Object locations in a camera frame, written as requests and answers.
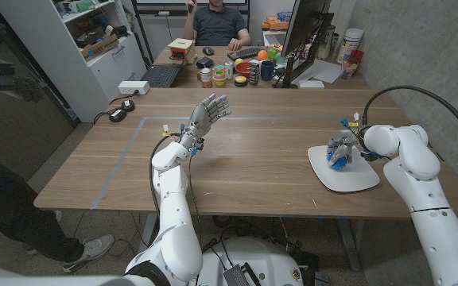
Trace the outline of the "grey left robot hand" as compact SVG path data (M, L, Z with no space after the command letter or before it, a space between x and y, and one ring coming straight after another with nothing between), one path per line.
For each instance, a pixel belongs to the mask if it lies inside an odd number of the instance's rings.
M196 141L209 132L212 124L231 113L228 107L229 102L226 95L216 97L215 94L212 94L203 99L194 108L179 143L186 149L193 147Z

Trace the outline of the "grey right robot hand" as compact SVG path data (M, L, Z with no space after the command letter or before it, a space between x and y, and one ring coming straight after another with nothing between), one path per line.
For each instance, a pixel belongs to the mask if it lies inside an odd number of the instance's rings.
M356 145L363 146L363 136L352 129L333 131L328 140L326 158L328 167L340 170L353 162L352 150Z

